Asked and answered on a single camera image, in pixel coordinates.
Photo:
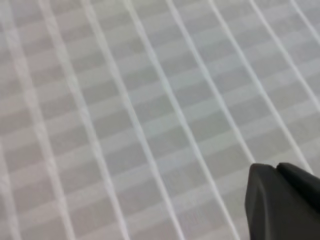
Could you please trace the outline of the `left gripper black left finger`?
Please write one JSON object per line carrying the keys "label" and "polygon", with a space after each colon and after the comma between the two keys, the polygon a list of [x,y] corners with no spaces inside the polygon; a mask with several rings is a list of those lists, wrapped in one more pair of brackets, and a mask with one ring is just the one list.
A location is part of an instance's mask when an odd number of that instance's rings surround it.
{"label": "left gripper black left finger", "polygon": [[320,200],[306,200],[277,166],[250,166],[244,205],[252,240],[320,238]]}

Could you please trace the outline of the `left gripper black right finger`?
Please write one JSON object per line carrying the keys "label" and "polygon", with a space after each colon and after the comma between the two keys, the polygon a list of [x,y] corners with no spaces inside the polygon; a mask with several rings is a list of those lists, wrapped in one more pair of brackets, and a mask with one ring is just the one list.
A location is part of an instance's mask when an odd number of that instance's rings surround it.
{"label": "left gripper black right finger", "polygon": [[320,199],[319,178],[291,163],[279,163],[276,169],[306,200]]}

